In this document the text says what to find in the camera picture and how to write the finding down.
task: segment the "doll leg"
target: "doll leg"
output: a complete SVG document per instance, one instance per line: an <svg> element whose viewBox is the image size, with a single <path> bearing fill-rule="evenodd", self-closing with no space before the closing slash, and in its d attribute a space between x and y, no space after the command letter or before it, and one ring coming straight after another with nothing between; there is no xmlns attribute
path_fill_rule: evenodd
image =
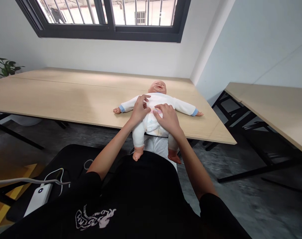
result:
<svg viewBox="0 0 302 239"><path fill-rule="evenodd" d="M134 145L134 153L132 157L135 161L138 161L138 159L143 154L144 132L144 125L142 121L132 130L132 138Z"/></svg>
<svg viewBox="0 0 302 239"><path fill-rule="evenodd" d="M168 158L170 160L172 160L173 162L175 162L175 163L181 164L181 160L177 155L178 154L178 149L179 149L179 146L178 146L177 142L175 141L173 136L171 134L169 134L169 137L168 137L168 152L169 152Z"/></svg>

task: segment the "black shirt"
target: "black shirt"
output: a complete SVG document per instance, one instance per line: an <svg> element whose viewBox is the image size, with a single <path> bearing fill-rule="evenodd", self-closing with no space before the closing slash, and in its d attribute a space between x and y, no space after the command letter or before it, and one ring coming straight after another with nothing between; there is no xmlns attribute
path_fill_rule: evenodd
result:
<svg viewBox="0 0 302 239"><path fill-rule="evenodd" d="M125 156L103 190L90 172L0 238L250 238L223 201L201 197L201 217L183 197L173 165L145 151Z"/></svg>

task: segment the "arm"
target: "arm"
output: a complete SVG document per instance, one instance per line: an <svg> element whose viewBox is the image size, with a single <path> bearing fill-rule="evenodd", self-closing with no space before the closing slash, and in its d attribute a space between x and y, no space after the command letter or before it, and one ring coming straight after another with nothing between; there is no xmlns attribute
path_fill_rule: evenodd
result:
<svg viewBox="0 0 302 239"><path fill-rule="evenodd" d="M134 104L137 101L139 96L134 97L133 99L121 103L121 105L118 108L113 109L113 112L116 114L124 113L124 112L129 112L133 110Z"/></svg>
<svg viewBox="0 0 302 239"><path fill-rule="evenodd" d="M187 102L184 102L182 100L179 100L177 98L173 98L175 103L175 109L181 113L184 113L186 115L190 116L202 116L203 113L199 112L198 109Z"/></svg>
<svg viewBox="0 0 302 239"><path fill-rule="evenodd" d="M211 193L217 196L218 194L207 171L191 148L179 125L179 120L173 107L171 105L164 104L157 105L155 108L160 108L163 113L163 118L161 118L156 111L153 111L158 123L175 138L179 145L185 169L198 200L200 200L200 198L206 193Z"/></svg>
<svg viewBox="0 0 302 239"><path fill-rule="evenodd" d="M150 96L141 95L137 97L130 119L117 133L117 135L107 144L107 146L105 146L104 149L98 154L90 165L87 173L96 172L99 174L101 180L104 179L131 130L151 111L151 109L147 107L146 103L144 102L149 101L147 99L148 97Z"/></svg>

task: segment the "doll foot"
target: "doll foot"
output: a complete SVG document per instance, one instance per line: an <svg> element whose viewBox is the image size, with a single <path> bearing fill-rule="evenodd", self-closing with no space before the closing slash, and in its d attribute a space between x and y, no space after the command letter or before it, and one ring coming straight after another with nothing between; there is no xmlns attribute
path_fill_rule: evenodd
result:
<svg viewBox="0 0 302 239"><path fill-rule="evenodd" d="M143 148L144 148L144 146L139 147L139 148L134 147L134 153L132 156L134 161L138 161L138 159L141 157L141 155L143 154Z"/></svg>
<svg viewBox="0 0 302 239"><path fill-rule="evenodd" d="M168 149L168 159L170 159L171 161L177 163L177 164L181 164L181 160L179 158L178 151L177 150L172 150L172 149Z"/></svg>

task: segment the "blue cuff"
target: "blue cuff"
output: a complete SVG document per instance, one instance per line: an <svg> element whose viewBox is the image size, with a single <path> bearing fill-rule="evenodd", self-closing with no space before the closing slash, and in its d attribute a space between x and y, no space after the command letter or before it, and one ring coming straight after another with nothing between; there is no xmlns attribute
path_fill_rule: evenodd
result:
<svg viewBox="0 0 302 239"><path fill-rule="evenodd" d="M119 108L120 108L120 110L121 110L121 113L125 113L125 110L124 110L124 108L123 108L122 105L120 105Z"/></svg>
<svg viewBox="0 0 302 239"><path fill-rule="evenodd" d="M191 116L196 116L198 112L199 112L199 110L197 108L195 108L195 110Z"/></svg>

